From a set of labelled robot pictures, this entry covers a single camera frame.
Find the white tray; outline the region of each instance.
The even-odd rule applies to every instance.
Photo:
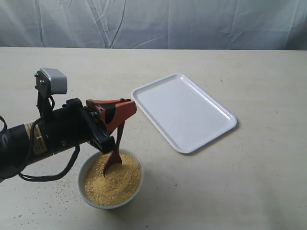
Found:
[[[236,126],[233,114],[180,73],[139,87],[131,97],[180,153],[192,153]]]

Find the grain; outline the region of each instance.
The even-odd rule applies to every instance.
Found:
[[[87,197],[98,205],[113,206],[129,199],[137,190],[141,171],[133,158],[120,153],[123,164],[111,165],[103,176],[104,165],[110,156],[100,155],[89,170],[84,191]]]

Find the white backdrop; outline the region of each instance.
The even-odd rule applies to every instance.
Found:
[[[0,46],[307,50],[307,0],[0,0]]]

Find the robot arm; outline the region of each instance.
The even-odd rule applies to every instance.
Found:
[[[136,113],[130,99],[113,101],[87,100],[86,106],[78,98],[66,101],[62,108],[53,110],[53,94],[66,94],[67,79],[57,69],[40,69],[36,74],[36,121],[0,132],[0,183],[19,175],[28,181],[52,181],[62,178],[73,166],[80,144],[88,142],[102,154],[115,147],[112,132]],[[32,177],[21,172],[29,164],[75,147],[67,167],[55,176]]]

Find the tray rim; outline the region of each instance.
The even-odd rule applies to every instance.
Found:
[[[223,132],[219,133],[218,135],[214,136],[209,141],[202,142],[202,144],[199,144],[199,145],[195,146],[190,151],[184,151],[183,149],[177,148],[176,144],[173,143],[172,140],[170,140],[170,138],[168,138],[168,135],[166,133],[164,133],[164,131],[161,129],[161,127],[154,121],[154,117],[151,114],[149,114],[148,112],[146,112],[145,107],[141,105],[140,101],[135,96],[135,93],[137,91],[141,90],[141,89],[145,89],[146,87],[149,87],[151,85],[155,85],[155,84],[157,84],[160,81],[165,81],[168,78],[179,77],[179,76],[184,77],[185,80],[189,81],[193,85],[194,88],[196,88],[199,92],[201,92],[203,95],[205,95],[207,98],[209,98],[212,102],[214,102],[215,105],[217,105],[218,107],[222,108],[225,112],[227,112],[227,114],[230,116],[230,121],[232,121],[232,123],[231,123],[232,125],[229,128],[225,129],[225,131],[223,131]],[[154,81],[152,81],[150,83],[147,83],[147,84],[145,84],[143,86],[137,87],[136,89],[134,89],[131,92],[131,99],[137,104],[137,106],[147,116],[147,118],[151,121],[151,123],[155,126],[155,128],[158,129],[160,134],[168,141],[168,143],[172,146],[172,148],[175,149],[177,152],[182,153],[182,154],[191,154],[191,153],[197,151],[198,149],[204,147],[208,143],[212,142],[213,140],[217,139],[221,135],[229,132],[230,130],[232,130],[234,127],[237,126],[237,118],[236,118],[236,116],[233,113],[231,113],[228,109],[226,109],[224,106],[222,106],[216,99],[214,99],[203,88],[201,88],[198,84],[196,84],[191,78],[187,77],[185,74],[182,74],[182,73],[173,73],[173,74],[170,74],[168,76],[162,77],[160,79],[154,80]]]

